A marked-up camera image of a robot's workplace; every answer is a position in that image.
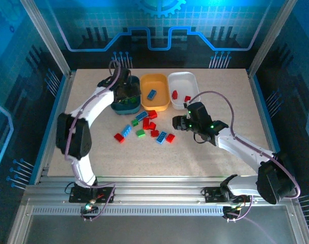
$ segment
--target blue lego brick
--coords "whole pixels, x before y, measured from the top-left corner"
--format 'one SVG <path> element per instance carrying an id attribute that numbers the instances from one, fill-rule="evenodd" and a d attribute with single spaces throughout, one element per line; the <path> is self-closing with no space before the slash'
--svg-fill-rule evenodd
<path id="1" fill-rule="evenodd" d="M 123 129 L 122 131 L 122 135 L 125 138 L 126 136 L 128 136 L 129 132 L 132 130 L 132 126 L 130 125 L 126 125 L 126 127 Z"/>
<path id="2" fill-rule="evenodd" d="M 160 135 L 158 136 L 158 138 L 156 138 L 156 142 L 162 145 L 163 142 L 165 141 L 165 137 L 166 137 L 166 132 L 162 131 Z"/>
<path id="3" fill-rule="evenodd" d="M 138 116 L 136 116 L 136 119 L 138 121 L 143 120 L 145 117 L 149 116 L 148 113 L 146 111 L 143 111 L 142 113 L 140 113 Z"/>
<path id="4" fill-rule="evenodd" d="M 156 95 L 156 90 L 151 90 L 150 93 L 148 94 L 148 99 L 153 100 L 154 96 Z"/>

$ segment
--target gear logo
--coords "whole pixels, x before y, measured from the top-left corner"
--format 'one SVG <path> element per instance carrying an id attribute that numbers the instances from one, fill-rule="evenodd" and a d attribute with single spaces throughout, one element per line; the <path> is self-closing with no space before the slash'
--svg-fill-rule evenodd
<path id="1" fill-rule="evenodd" d="M 174 14 L 176 10 L 181 9 L 181 5 L 185 4 L 185 0 L 135 0 L 138 9 L 144 13 L 155 15 L 160 18 L 162 15 L 168 17 L 168 14 Z"/>

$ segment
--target beige tabletop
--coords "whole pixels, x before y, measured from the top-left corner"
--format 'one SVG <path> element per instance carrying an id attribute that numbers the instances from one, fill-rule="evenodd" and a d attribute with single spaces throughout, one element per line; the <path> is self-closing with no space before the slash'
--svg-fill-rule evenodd
<path id="1" fill-rule="evenodd" d="M 173 72 L 189 71 L 195 74 L 200 92 L 214 90 L 224 94 L 235 110 L 235 132 L 253 143 L 268 148 L 263 126 L 244 69 L 133 69 L 132 75 L 141 77 L 149 73 L 168 76 Z M 75 110 L 95 90 L 99 81 L 109 76 L 108 70 L 77 70 L 72 85 L 66 113 Z M 231 113 L 227 103 L 214 94 L 201 96 L 213 120 L 230 124 Z M 96 176 L 229 176 L 250 175 L 254 171 L 229 152 L 210 143 L 197 144 L 192 132 L 176 131 L 172 117 L 183 115 L 184 110 L 168 109 L 158 113 L 154 119 L 157 129 L 176 135 L 170 144 L 158 144 L 146 131 L 138 138 L 132 129 L 120 144 L 114 139 L 136 115 L 117 115 L 107 107 L 91 127 L 92 149 L 90 160 Z M 70 164 L 64 160 L 59 149 L 55 149 L 49 165 L 49 176 L 73 176 Z"/>

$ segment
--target metal base plate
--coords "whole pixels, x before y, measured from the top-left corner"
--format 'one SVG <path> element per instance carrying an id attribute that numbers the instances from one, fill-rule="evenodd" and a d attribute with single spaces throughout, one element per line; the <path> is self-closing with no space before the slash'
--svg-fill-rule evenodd
<path id="1" fill-rule="evenodd" d="M 71 193 L 69 195 L 70 203 L 88 203 L 91 199 L 97 198 L 99 195 L 103 195 L 97 199 L 96 203 L 105 203 L 113 190 L 112 187 L 105 187 L 100 189 L 90 189 L 83 188 L 75 185 L 71 189 Z M 109 200 L 109 203 L 114 201 L 114 196 L 112 196 Z"/>

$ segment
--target green lego brick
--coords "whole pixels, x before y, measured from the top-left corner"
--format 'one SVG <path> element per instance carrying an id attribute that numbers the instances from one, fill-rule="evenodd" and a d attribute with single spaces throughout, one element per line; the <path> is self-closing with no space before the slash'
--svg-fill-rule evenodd
<path id="1" fill-rule="evenodd" d="M 136 131 L 136 135 L 137 135 L 138 137 L 142 137 L 142 136 L 145 136 L 145 132 L 144 132 L 144 130 L 142 129 L 142 130 Z"/>
<path id="2" fill-rule="evenodd" d="M 137 120 L 137 119 L 134 119 L 134 120 L 132 121 L 132 125 L 133 125 L 133 127 L 137 126 L 137 125 L 138 125 L 138 120 Z"/>

